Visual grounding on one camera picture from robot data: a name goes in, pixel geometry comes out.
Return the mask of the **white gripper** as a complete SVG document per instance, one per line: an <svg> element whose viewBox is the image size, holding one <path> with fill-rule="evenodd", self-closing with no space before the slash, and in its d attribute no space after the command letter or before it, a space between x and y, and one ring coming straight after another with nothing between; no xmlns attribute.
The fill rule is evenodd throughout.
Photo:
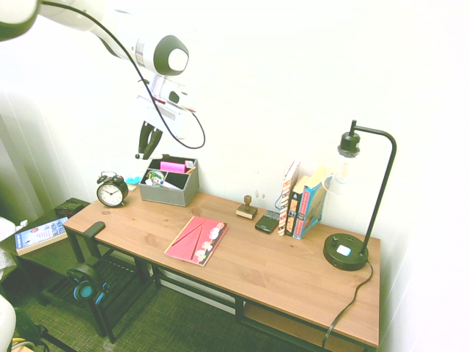
<svg viewBox="0 0 469 352"><path fill-rule="evenodd" d="M154 103L146 97L137 97L137 111L145 122L142 123L139 135L139 154L145 160L153 154L158 146L162 131L167 128L179 139L185 139L188 135L188 119L192 117L187 109L181 109L172 103Z"/></svg>

